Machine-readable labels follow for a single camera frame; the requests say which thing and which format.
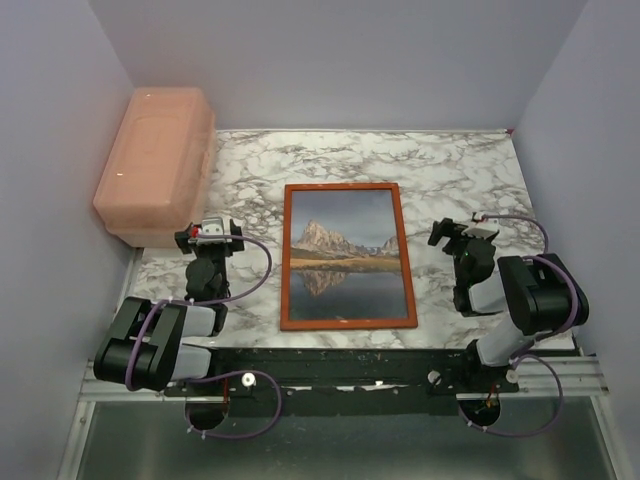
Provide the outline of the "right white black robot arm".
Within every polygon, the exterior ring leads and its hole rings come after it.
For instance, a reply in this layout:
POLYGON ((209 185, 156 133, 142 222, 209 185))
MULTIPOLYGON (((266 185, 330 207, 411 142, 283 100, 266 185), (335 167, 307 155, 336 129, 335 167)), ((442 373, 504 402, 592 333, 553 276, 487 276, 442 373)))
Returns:
POLYGON ((469 223, 443 218, 432 224, 428 244, 445 239, 442 251, 453 260, 453 303, 465 317, 505 312, 489 333, 473 340, 462 355, 460 379, 480 392, 496 380, 496 371, 515 364, 537 343, 563 334, 588 320, 586 294, 560 257, 549 251, 549 237, 529 217, 543 237, 543 252, 532 256, 496 256, 494 240, 499 215, 475 215, 469 223))

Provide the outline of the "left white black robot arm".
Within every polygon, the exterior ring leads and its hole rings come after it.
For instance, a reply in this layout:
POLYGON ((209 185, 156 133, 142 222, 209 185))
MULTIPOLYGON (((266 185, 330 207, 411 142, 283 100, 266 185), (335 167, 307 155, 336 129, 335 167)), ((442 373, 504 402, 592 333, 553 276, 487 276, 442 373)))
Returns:
POLYGON ((204 220, 174 234, 179 250, 195 258, 186 267, 186 294, 177 300, 128 296, 100 344, 93 362, 99 380, 129 391, 162 391, 187 380, 201 395, 214 393, 220 368, 201 347, 189 347, 189 336, 215 336, 224 327, 232 298, 227 260, 245 249, 242 229, 234 221, 204 220))

